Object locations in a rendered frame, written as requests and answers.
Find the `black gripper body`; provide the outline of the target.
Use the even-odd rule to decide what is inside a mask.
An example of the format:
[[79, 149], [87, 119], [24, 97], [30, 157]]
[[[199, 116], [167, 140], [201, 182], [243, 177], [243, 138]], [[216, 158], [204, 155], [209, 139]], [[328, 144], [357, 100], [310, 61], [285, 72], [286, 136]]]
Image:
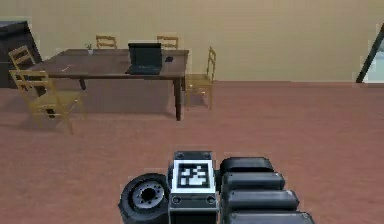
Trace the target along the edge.
[[120, 195], [124, 224], [168, 224], [169, 189], [166, 177], [146, 173], [132, 179]]

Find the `dark brown dining table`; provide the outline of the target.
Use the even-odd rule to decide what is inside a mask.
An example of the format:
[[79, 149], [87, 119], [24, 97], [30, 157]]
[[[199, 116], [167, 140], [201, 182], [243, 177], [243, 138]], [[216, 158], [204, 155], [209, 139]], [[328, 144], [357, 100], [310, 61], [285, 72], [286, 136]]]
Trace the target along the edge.
[[175, 96], [175, 117], [182, 118], [181, 95], [184, 90], [188, 50], [163, 50], [162, 55], [173, 57], [172, 62], [163, 62], [159, 75], [130, 75], [126, 70], [131, 65], [128, 49], [94, 50], [92, 55], [85, 49], [68, 49], [46, 61], [33, 65], [31, 70], [46, 71], [50, 78], [76, 79], [83, 90], [85, 81], [90, 79], [142, 79], [171, 80]]

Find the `yellow wooden chair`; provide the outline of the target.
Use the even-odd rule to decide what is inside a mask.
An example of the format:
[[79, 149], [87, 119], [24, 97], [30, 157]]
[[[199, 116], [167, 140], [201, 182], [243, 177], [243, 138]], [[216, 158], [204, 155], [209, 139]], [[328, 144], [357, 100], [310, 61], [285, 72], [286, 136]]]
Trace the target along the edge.
[[98, 49], [101, 48], [117, 48], [117, 40], [114, 36], [97, 35], [96, 46]]
[[209, 109], [213, 106], [213, 86], [216, 72], [217, 54], [212, 46], [208, 48], [207, 68], [204, 73], [194, 73], [185, 75], [185, 105], [189, 108], [191, 105], [192, 94], [208, 94]]
[[178, 49], [179, 48], [179, 38], [177, 36], [159, 35], [157, 37], [157, 42], [161, 44], [161, 47], [163, 49]]
[[9, 73], [38, 124], [40, 124], [40, 116], [51, 110], [52, 116], [61, 118], [70, 133], [73, 133], [69, 119], [70, 113], [75, 107], [78, 107], [82, 115], [86, 116], [82, 92], [58, 90], [46, 71], [10, 70]]
[[8, 55], [17, 70], [27, 69], [36, 64], [32, 53], [26, 45], [11, 50]]

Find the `black laptop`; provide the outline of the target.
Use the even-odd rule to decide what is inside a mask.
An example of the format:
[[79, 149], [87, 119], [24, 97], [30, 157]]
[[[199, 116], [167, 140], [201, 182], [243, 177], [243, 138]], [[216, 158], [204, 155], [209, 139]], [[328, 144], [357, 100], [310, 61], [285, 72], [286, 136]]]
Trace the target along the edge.
[[130, 75], [159, 75], [162, 70], [160, 43], [129, 43], [131, 65], [126, 70]]

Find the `dark cabinet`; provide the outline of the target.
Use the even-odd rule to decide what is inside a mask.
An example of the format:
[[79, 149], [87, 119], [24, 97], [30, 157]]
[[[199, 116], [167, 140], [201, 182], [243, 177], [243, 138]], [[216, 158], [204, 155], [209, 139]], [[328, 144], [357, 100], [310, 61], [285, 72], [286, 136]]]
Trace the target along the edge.
[[9, 74], [9, 71], [14, 69], [9, 52], [21, 46], [28, 47], [36, 63], [42, 61], [26, 21], [0, 21], [0, 89], [16, 88]]

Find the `dark door frame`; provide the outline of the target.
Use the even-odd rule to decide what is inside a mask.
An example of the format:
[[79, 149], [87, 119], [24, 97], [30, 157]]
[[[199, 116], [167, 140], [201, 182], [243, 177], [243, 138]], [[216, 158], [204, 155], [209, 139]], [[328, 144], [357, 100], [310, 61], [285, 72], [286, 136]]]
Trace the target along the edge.
[[376, 38], [369, 50], [369, 53], [363, 63], [363, 66], [355, 80], [356, 83], [362, 83], [364, 78], [366, 77], [366, 74], [377, 54], [377, 52], [379, 51], [379, 48], [381, 46], [381, 43], [382, 41], [384, 40], [384, 23], [382, 23], [379, 28], [378, 28], [378, 31], [377, 31], [377, 35], [376, 35]]

